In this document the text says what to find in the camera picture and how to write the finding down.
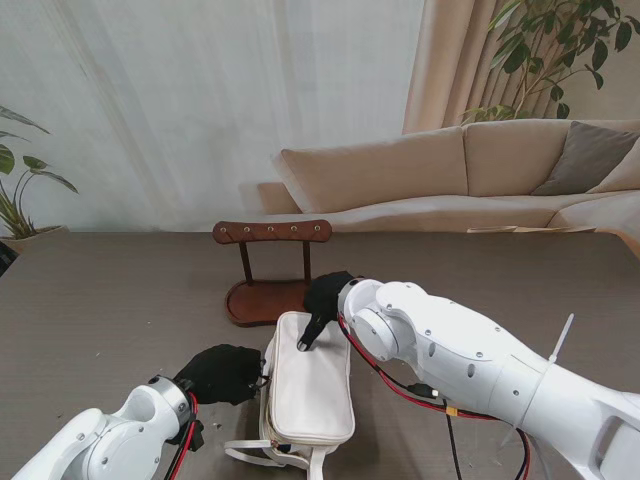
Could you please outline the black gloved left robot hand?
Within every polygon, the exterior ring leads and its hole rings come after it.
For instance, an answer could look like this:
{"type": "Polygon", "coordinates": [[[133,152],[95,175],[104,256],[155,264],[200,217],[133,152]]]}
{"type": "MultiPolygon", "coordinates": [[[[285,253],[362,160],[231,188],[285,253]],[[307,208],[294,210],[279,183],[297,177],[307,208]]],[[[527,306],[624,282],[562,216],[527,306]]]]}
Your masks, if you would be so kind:
{"type": "Polygon", "coordinates": [[[220,344],[196,354],[173,381],[199,404],[236,406],[255,397],[261,374],[259,350],[220,344]]]}

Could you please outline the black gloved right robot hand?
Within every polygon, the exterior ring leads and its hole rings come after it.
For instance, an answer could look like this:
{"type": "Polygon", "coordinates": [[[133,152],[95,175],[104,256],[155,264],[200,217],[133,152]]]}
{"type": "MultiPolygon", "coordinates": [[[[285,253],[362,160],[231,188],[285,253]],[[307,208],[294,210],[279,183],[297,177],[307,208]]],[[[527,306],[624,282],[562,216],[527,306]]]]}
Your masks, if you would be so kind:
{"type": "Polygon", "coordinates": [[[357,282],[358,279],[347,271],[322,275],[311,282],[303,299],[303,307],[311,318],[298,340],[299,351],[308,351],[326,325],[338,319],[340,293],[357,282]]]}

